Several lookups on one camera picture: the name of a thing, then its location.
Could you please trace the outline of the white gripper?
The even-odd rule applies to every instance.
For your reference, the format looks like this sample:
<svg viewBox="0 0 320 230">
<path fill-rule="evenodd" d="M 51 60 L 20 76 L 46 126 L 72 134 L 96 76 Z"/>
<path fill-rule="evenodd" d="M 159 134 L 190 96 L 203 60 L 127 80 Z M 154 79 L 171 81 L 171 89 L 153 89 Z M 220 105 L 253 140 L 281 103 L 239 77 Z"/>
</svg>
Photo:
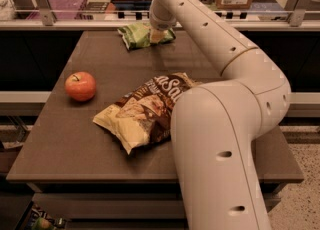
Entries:
<svg viewBox="0 0 320 230">
<path fill-rule="evenodd" d="M 160 3 L 159 0 L 152 0 L 149 9 L 149 20 L 153 28 L 150 29 L 150 43 L 158 44 L 163 40 L 168 30 L 173 28 L 177 21 L 176 18 Z"/>
</svg>

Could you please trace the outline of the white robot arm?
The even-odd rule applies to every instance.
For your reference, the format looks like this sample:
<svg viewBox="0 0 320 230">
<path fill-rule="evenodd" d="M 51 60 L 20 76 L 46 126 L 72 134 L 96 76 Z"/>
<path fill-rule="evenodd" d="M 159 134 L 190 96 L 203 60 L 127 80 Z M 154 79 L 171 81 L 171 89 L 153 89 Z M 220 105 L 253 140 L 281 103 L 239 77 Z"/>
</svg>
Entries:
<svg viewBox="0 0 320 230">
<path fill-rule="evenodd" d="M 153 0 L 151 25 L 180 23 L 217 71 L 182 94 L 171 118 L 189 230 L 272 230 L 251 143 L 286 115 L 290 84 L 251 40 L 198 0 Z"/>
</svg>

